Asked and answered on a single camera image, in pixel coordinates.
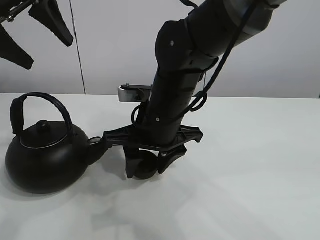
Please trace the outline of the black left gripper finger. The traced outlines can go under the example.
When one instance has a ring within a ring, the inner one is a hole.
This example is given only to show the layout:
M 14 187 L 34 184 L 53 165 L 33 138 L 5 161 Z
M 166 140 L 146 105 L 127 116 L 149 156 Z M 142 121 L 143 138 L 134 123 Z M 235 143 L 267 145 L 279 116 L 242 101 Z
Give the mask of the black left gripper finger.
M 29 15 L 49 29 L 65 46 L 70 47 L 74 38 L 69 31 L 56 0 L 39 0 L 29 10 Z
M 30 70 L 34 60 L 28 55 L 0 25 L 0 57 L 24 69 Z

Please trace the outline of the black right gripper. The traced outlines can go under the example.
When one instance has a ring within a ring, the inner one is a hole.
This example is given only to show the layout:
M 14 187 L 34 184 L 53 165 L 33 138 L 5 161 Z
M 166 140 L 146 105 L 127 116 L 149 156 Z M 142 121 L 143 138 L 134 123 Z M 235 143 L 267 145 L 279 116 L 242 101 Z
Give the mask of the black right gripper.
M 184 144 L 190 141 L 200 143 L 203 135 L 198 127 L 181 125 L 175 137 L 164 140 L 160 134 L 149 135 L 144 130 L 128 125 L 116 130 L 105 131 L 102 139 L 109 148 L 123 146 L 126 176 L 132 179 L 139 164 L 143 161 L 140 149 L 162 152 L 157 157 L 157 171 L 163 174 L 172 163 L 187 153 Z

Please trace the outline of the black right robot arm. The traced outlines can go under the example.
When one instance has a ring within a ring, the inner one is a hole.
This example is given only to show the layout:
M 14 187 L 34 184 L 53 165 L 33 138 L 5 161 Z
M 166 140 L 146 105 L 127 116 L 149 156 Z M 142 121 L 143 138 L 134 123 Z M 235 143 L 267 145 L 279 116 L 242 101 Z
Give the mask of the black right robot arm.
M 152 85 L 124 84 L 123 103 L 137 103 L 131 125 L 106 131 L 107 146 L 122 146 L 128 178 L 149 179 L 164 173 L 200 142 L 198 127 L 182 125 L 186 114 L 203 107 L 232 49 L 263 32 L 280 0 L 185 1 L 192 11 L 167 21 L 155 43 L 157 72 Z

